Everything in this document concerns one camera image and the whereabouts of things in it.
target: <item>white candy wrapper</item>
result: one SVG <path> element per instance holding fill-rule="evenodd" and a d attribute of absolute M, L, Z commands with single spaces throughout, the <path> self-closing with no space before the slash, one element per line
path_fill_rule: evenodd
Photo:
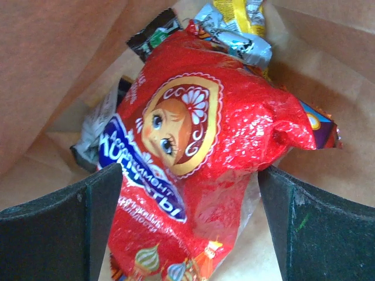
<path fill-rule="evenodd" d="M 98 147 L 100 134 L 116 112 L 118 84 L 88 115 L 86 115 L 81 131 L 81 139 L 70 149 L 81 167 L 95 172 L 99 160 Z"/>
<path fill-rule="evenodd" d="M 210 26 L 211 28 L 221 28 L 226 26 L 223 15 L 211 4 L 206 4 L 194 17 L 194 19 L 202 22 L 204 26 Z"/>

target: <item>yellow candy wrapper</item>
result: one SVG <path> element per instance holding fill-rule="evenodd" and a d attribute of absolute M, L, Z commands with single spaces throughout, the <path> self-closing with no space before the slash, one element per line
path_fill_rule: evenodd
<path fill-rule="evenodd" d="M 265 36 L 263 0 L 213 0 L 232 31 Z"/>

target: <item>doll face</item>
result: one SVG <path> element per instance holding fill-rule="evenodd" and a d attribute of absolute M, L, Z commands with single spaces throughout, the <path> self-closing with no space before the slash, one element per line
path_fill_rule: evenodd
<path fill-rule="evenodd" d="M 144 116 L 142 142 L 146 149 L 159 157 L 170 168 L 174 165 L 179 151 L 179 132 L 183 118 L 166 109 L 158 108 Z"/>

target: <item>silver candy wrapper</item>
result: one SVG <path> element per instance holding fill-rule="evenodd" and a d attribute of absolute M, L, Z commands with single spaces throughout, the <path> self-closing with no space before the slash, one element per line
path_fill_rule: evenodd
<path fill-rule="evenodd" d="M 272 57 L 271 45 L 257 35 L 232 31 L 224 22 L 223 15 L 213 5 L 205 5 L 195 16 L 195 21 L 211 39 L 228 46 L 230 55 L 262 70 L 267 68 Z"/>

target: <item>blue label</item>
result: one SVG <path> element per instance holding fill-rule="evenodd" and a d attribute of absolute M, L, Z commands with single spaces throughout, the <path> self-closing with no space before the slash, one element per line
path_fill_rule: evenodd
<path fill-rule="evenodd" d="M 109 121 L 99 142 L 99 168 L 114 162 L 120 163 L 123 175 L 143 188 L 168 216 L 180 222 L 186 221 L 185 207 L 176 187 L 162 169 L 152 164 L 149 153 L 139 150 L 133 130 L 127 132 L 118 114 Z"/>

